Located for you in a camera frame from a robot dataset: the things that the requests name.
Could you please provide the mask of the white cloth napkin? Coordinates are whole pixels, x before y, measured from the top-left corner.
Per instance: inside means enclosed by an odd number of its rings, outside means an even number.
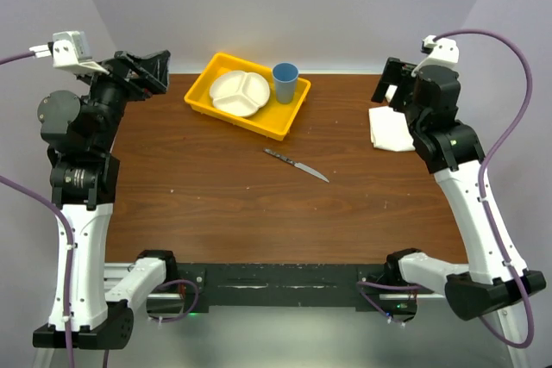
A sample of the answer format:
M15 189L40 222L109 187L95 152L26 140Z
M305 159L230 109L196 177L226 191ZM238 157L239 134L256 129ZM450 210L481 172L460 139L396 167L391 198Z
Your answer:
M388 152L412 152L413 139L405 115L390 106L368 110L370 138L375 149Z

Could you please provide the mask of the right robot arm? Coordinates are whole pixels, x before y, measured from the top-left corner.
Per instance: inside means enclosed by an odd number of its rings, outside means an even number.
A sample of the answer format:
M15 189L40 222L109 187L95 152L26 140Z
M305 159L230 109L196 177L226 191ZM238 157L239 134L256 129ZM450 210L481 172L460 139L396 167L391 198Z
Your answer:
M456 118L461 91L456 71L441 65L416 69L397 58L387 60L373 101L390 103L405 115L415 151L448 200L467 253L465 265L434 259L419 249L391 253L384 281L396 293L413 284L446 297L463 321L518 303L523 293L547 286L541 271L528 268L509 237L480 167L485 154L475 131Z

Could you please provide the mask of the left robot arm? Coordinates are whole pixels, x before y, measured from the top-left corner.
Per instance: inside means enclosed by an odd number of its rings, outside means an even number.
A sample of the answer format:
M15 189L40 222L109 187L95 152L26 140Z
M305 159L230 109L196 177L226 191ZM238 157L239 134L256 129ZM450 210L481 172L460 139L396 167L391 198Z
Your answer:
M178 284L173 253L148 250L114 288L104 287L106 236L120 168L112 147L127 105L167 92L170 57L166 50L143 57L119 51L75 70L89 88L86 95L57 90L37 109L59 227L55 300L47 323L34 331L37 348L124 348L148 295Z

